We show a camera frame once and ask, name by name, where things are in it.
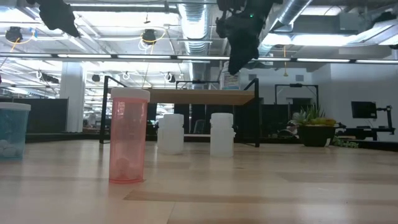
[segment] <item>pink plastic container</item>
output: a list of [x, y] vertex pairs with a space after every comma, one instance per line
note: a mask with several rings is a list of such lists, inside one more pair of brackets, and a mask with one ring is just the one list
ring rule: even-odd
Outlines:
[[150, 93], [135, 88], [114, 88], [111, 95], [113, 108], [109, 182], [142, 182]]

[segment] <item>wooden floor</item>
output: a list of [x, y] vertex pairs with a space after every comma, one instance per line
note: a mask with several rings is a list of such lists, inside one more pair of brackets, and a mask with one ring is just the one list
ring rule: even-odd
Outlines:
[[166, 156], [149, 142], [146, 181], [113, 185], [109, 145], [28, 144], [0, 162], [0, 223], [398, 223], [397, 153], [237, 144], [215, 159], [209, 146]]

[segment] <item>computer monitor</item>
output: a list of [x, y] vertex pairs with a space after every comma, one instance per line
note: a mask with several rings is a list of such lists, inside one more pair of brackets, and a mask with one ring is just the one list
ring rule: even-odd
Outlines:
[[377, 119], [377, 107], [375, 102], [351, 102], [353, 118]]

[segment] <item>ceiling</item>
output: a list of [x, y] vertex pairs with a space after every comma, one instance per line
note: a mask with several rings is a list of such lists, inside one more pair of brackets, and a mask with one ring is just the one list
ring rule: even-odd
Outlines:
[[[81, 6], [81, 11], [75, 11], [75, 24], [82, 34], [82, 38], [75, 39], [63, 34], [60, 30], [49, 30], [39, 17], [36, 7], [28, 7], [22, 0], [18, 0], [17, 6], [7, 4], [0, 7], [0, 52], [10, 52], [13, 43], [5, 39], [5, 33], [10, 26], [21, 27], [23, 42], [17, 44], [13, 52], [30, 53], [84, 53], [84, 54], [156, 54], [156, 55], [184, 55], [185, 43], [188, 41], [182, 30], [181, 18], [178, 14], [164, 12], [146, 13], [148, 2], [163, 3], [164, 1], [120, 0], [120, 1], [94, 1], [94, 0], [66, 0], [76, 7]], [[171, 6], [176, 3], [207, 3], [209, 9], [208, 26], [210, 34], [205, 41], [210, 43], [208, 55], [228, 55], [228, 41], [218, 37], [215, 20], [221, 17], [215, 0], [168, 0]], [[396, 4], [396, 0], [368, 0], [367, 3], [360, 0], [313, 0], [311, 5], [304, 10], [302, 16], [337, 16], [349, 13], [357, 17], [364, 17], [364, 12], [379, 13], [377, 10]], [[142, 12], [124, 12], [123, 7], [118, 11], [110, 4], [135, 4], [141, 7]], [[273, 12], [277, 12], [280, 6], [275, 6]], [[141, 34], [145, 29], [155, 29], [157, 41], [154, 47], [143, 49]], [[320, 47], [286, 45], [273, 46], [271, 53], [275, 57], [323, 57], [323, 58], [384, 58], [391, 54], [388, 46], [367, 47]], [[146, 62], [83, 62], [88, 79], [87, 98], [101, 98], [102, 81], [93, 82], [92, 75], [112, 75], [118, 77], [123, 83], [134, 87], [173, 88], [175, 84], [165, 81], [164, 75], [172, 73], [177, 80], [190, 80], [189, 63], [146, 63]], [[272, 67], [283, 67], [284, 63], [275, 63]], [[301, 64], [298, 67], [316, 68], [319, 64]], [[37, 78], [37, 71], [60, 79], [62, 62], [60, 61], [34, 61], [11, 59], [5, 60], [1, 67], [1, 76], [5, 80], [16, 85], [32, 85], [28, 89], [31, 95], [45, 95], [57, 97], [58, 85], [46, 88], [51, 84], [43, 83]]]

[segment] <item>white plastic bottle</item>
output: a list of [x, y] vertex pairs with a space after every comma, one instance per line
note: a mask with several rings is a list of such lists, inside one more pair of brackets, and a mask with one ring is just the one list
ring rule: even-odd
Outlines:
[[234, 156], [235, 132], [232, 128], [233, 115], [213, 113], [211, 115], [210, 154], [215, 157]]
[[164, 154], [182, 154], [184, 150], [184, 115], [166, 114], [159, 121], [158, 150]]

